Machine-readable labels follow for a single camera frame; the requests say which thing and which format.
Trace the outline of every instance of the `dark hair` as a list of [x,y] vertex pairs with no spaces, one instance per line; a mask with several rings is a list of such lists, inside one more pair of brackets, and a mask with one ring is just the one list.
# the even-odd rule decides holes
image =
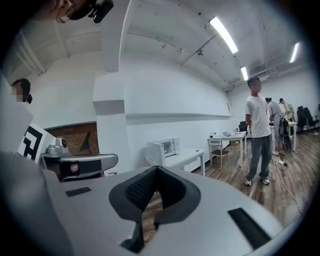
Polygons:
[[15,80],[11,86],[16,86],[18,83],[21,83],[22,87],[22,102],[28,102],[29,104],[32,101],[32,96],[30,93],[30,82],[26,78],[21,78],[18,80]]
[[69,16],[70,20],[76,21],[87,16],[95,7],[97,0],[86,0],[84,5]]
[[250,78],[248,79],[248,81],[247,81],[249,88],[250,88],[250,84],[252,84],[252,82],[253,82],[254,80],[260,81],[259,77],[257,77],[257,76],[250,77]]

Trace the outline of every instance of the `desk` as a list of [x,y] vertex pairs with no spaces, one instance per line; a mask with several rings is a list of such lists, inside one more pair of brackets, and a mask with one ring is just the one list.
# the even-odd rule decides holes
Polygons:
[[210,154],[210,143],[211,142],[219,142],[219,141],[240,141],[240,166],[242,167],[242,158],[243,158],[243,138],[244,138],[244,154],[247,154],[247,132],[233,132],[231,136],[223,136],[223,137],[215,137],[208,138],[208,146],[209,146],[209,156],[210,156],[210,166],[212,167],[212,158]]
[[[184,166],[191,164],[196,161],[198,157],[200,157],[200,168],[202,171],[202,175],[205,176],[205,160],[204,160],[204,150],[201,149],[183,149],[180,154],[174,154],[167,156],[165,158],[165,165],[167,167],[175,167],[178,169],[184,169]],[[157,164],[153,162],[150,157],[146,157],[145,161],[150,166],[159,166],[161,164]]]
[[[290,127],[293,127],[293,151],[296,151],[296,140],[297,140],[297,123],[296,122],[288,122],[288,133],[289,133],[289,138],[291,136],[290,134]],[[275,143],[275,126],[270,126],[271,132],[272,132],[272,152],[276,151],[276,143]]]

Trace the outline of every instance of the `black chair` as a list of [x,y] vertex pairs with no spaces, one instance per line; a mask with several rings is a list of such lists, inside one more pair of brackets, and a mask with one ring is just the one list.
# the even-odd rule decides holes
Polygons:
[[248,124],[247,124],[246,121],[240,122],[240,124],[239,124],[239,132],[246,132],[246,135],[248,135]]
[[317,123],[319,123],[319,120],[314,120],[312,118],[312,115],[311,115],[311,113],[310,113],[310,111],[309,111],[309,109],[307,107],[305,107],[303,109],[303,111],[304,111],[306,119],[308,120],[308,125],[310,127],[316,128],[316,125],[317,125]]
[[296,126],[301,128],[301,131],[304,130],[304,127],[307,125],[307,117],[304,112],[304,107],[303,106],[298,106],[298,110],[296,112],[296,115],[298,117],[298,122]]

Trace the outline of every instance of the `person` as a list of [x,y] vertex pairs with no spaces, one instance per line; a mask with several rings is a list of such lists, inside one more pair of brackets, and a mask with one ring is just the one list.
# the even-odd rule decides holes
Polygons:
[[251,186],[252,180],[257,173],[260,156],[262,161],[259,178],[265,185],[268,185],[269,163],[272,157],[272,133],[267,117],[268,104],[265,99],[259,95],[261,82],[258,77],[248,79],[247,84],[250,88],[251,95],[246,99],[245,121],[249,127],[251,127],[252,158],[245,185]]
[[65,23],[87,16],[97,0],[48,0],[31,18],[36,21],[56,20]]
[[284,155],[284,151],[281,150],[282,148],[282,137],[279,134],[279,128],[280,128],[280,117],[284,117],[284,115],[281,112],[280,106],[273,102],[271,98],[265,98],[265,101],[268,104],[269,111],[270,111],[270,121],[274,124],[274,138],[276,142],[275,146],[275,152],[273,152],[274,155],[278,156],[279,154]]
[[26,78],[21,78],[14,81],[11,84],[11,94],[16,95],[17,102],[28,102],[32,101],[32,96],[30,94],[30,82]]
[[[284,106],[284,110],[285,110],[284,114],[286,115],[287,120],[289,122],[293,122],[294,121],[294,115],[291,112],[289,104],[287,102],[285,102],[283,98],[280,98],[279,102],[280,102],[280,104],[282,104]],[[293,127],[290,127],[290,133],[291,133],[291,137],[292,137],[292,135],[294,134],[294,128]]]

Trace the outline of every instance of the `microwave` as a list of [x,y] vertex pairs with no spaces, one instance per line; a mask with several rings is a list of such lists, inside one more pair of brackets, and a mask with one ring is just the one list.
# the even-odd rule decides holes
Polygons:
[[165,158],[180,154],[180,139],[170,138],[155,142],[147,142],[147,156],[158,165],[164,165]]
[[154,143],[162,144],[164,150],[164,157],[180,154],[180,139],[170,138],[161,141],[155,141]]

